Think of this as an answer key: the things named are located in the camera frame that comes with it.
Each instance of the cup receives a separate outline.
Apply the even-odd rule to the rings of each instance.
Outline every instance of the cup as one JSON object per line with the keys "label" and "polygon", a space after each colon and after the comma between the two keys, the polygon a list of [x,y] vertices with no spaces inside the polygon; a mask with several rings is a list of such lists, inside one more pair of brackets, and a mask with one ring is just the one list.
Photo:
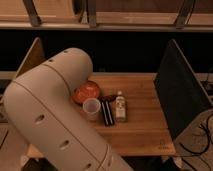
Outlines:
{"label": "cup", "polygon": [[89,121],[98,120],[101,110],[101,103],[97,98],[87,98],[83,102],[83,111],[86,113]]}

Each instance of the black panel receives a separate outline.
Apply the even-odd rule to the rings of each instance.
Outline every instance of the black panel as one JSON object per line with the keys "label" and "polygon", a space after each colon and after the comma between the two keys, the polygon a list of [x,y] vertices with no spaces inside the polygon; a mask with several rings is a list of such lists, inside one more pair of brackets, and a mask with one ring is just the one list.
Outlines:
{"label": "black panel", "polygon": [[205,90],[174,40],[168,43],[155,86],[173,139],[200,112],[212,108]]}

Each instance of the wooden table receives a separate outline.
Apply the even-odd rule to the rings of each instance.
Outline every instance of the wooden table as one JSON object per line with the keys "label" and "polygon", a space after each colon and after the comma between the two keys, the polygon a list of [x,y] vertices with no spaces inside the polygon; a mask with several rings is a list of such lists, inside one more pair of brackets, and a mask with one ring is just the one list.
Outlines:
{"label": "wooden table", "polygon": [[[126,98],[127,122],[116,122],[114,126],[106,127],[101,119],[88,121],[121,156],[175,154],[155,91],[154,78],[155,74],[95,74],[89,78],[98,83],[103,95],[116,94],[121,90]],[[115,114],[115,102],[110,105]],[[80,106],[75,105],[75,108],[86,117]],[[28,155],[41,156],[33,146],[30,146]]]}

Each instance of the small bottle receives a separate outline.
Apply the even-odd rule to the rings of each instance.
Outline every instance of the small bottle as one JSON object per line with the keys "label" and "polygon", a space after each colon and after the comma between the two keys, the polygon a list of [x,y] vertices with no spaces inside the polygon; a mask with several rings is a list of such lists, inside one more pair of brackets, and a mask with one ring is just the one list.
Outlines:
{"label": "small bottle", "polygon": [[118,91],[117,97],[115,100],[116,111],[115,111],[115,118],[118,122],[125,122],[126,121],[126,100],[122,95],[122,91]]}

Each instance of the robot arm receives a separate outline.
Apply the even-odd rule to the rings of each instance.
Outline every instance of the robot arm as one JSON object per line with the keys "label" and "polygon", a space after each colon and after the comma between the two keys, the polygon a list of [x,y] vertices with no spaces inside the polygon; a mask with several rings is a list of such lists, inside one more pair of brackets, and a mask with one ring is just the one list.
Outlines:
{"label": "robot arm", "polygon": [[92,72],[89,56],[67,49],[13,80],[4,93],[11,122],[62,171],[130,171],[74,110],[70,95]]}

